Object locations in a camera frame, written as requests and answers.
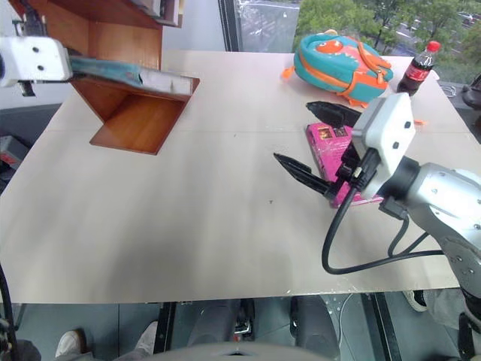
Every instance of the table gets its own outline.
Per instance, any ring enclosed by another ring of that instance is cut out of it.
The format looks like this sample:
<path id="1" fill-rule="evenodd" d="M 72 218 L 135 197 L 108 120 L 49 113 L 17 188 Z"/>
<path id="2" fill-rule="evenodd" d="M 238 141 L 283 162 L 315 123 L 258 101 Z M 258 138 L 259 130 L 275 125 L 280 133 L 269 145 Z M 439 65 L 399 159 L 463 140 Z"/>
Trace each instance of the table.
<path id="1" fill-rule="evenodd" d="M 395 89 L 410 59 L 388 60 Z M 315 168 L 304 127 L 316 118 L 304 105 L 343 101 L 297 77 L 282 81 L 291 64 L 292 54 L 166 53 L 163 69 L 201 84 L 157 156 L 90 145 L 101 122 L 79 95 L 69 98 L 0 198 L 0 260 L 12 301 L 168 302 L 457 286 L 442 256 L 344 276 L 324 272 L 321 245 L 335 210 L 272 153 Z M 413 97 L 413 113 L 428 124 L 408 156 L 481 174 L 481 149 L 432 76 Z M 331 264 L 386 256 L 399 226 L 377 205 L 352 208 Z M 412 225 L 402 243 L 420 233 Z M 420 249 L 432 247 L 428 239 Z"/>

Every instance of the floor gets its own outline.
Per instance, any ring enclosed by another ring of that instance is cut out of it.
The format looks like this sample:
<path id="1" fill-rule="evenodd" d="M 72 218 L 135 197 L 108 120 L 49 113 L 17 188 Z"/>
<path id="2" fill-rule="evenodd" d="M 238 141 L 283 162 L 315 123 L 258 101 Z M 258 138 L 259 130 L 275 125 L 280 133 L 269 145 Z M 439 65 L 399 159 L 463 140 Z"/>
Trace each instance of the floor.
<path id="1" fill-rule="evenodd" d="M 338 334 L 339 317 L 347 295 L 323 300 Z M 386 301 L 403 359 L 431 360 L 433 355 L 456 356 L 456 331 L 434 322 L 429 313 L 415 312 L 402 293 L 387 293 Z M 289 330 L 290 298 L 256 299 L 256 340 L 294 346 Z M 178 304 L 172 348 L 185 347 L 203 302 Z M 42 359 L 52 359 L 63 332 L 82 327 L 95 357 L 110 361 L 129 352 L 140 334 L 159 313 L 157 304 L 135 305 L 27 305 L 17 333 L 34 342 Z M 343 310 L 342 361 L 383 359 L 379 340 L 373 340 L 360 294 Z"/>

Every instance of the tree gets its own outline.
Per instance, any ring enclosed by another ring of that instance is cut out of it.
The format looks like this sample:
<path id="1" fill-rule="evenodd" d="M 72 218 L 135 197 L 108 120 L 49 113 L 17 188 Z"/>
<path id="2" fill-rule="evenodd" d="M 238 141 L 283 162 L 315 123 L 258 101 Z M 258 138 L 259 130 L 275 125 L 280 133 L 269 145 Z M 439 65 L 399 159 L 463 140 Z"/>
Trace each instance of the tree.
<path id="1" fill-rule="evenodd" d="M 381 51 L 382 54 L 386 54 L 388 47 L 394 47 L 398 43 L 398 36 L 396 35 L 396 29 L 398 25 L 393 25 L 389 29 L 385 30 L 380 40 L 384 43 L 384 48 Z"/>
<path id="2" fill-rule="evenodd" d="M 459 11 L 465 11 L 467 13 L 480 13 L 481 1 L 480 0 L 459 0 Z"/>
<path id="3" fill-rule="evenodd" d="M 383 33 L 396 29 L 401 22 L 401 9 L 407 7 L 411 0 L 364 0 L 369 9 L 374 11 L 374 20 L 377 21 L 378 30 L 374 47 L 377 47 L 380 40 L 383 40 L 386 48 L 386 42 L 392 42 L 393 35 L 388 34 L 382 39 Z"/>
<path id="4" fill-rule="evenodd" d="M 478 4 L 472 0 L 430 0 L 417 2 L 414 14 L 419 19 L 415 35 L 424 47 L 430 40 L 439 41 L 444 50 L 451 49 L 456 41 L 463 38 L 460 11 L 472 11 Z"/>
<path id="5" fill-rule="evenodd" d="M 375 28 L 374 12 L 353 0 L 303 0 L 295 31 L 294 48 L 305 35 L 335 29 L 346 35 L 360 36 Z"/>
<path id="6" fill-rule="evenodd" d="M 481 63 L 481 21 L 472 26 L 462 42 L 463 55 L 477 65 Z"/>

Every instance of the person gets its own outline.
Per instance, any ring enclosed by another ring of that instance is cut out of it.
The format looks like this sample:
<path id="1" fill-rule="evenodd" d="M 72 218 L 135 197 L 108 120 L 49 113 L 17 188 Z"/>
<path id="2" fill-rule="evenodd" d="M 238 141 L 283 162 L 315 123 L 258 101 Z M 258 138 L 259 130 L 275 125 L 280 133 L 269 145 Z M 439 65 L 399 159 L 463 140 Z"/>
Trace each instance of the person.
<path id="1" fill-rule="evenodd" d="M 429 312 L 437 323 L 459 329 L 464 312 L 464 296 L 459 288 L 404 291 L 407 303 L 418 312 Z"/>
<path id="2" fill-rule="evenodd" d="M 157 321 L 152 322 L 138 339 L 134 350 L 114 361 L 135 361 L 153 355 L 156 342 Z M 55 361 L 100 361 L 86 349 L 83 330 L 71 330 L 63 334 L 55 352 Z"/>

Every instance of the wooden shelf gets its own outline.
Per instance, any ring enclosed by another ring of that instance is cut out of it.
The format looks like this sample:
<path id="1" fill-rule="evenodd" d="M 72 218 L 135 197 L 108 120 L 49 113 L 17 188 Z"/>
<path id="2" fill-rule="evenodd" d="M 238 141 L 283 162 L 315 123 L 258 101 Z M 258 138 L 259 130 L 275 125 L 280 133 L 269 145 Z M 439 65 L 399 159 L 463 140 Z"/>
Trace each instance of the wooden shelf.
<path id="1" fill-rule="evenodd" d="M 22 15 L 19 0 L 10 0 Z M 29 0 L 50 37 L 75 52 L 160 70 L 162 26 L 129 0 Z M 91 144 L 157 154 L 190 97 L 91 77 L 72 85 L 104 125 Z"/>

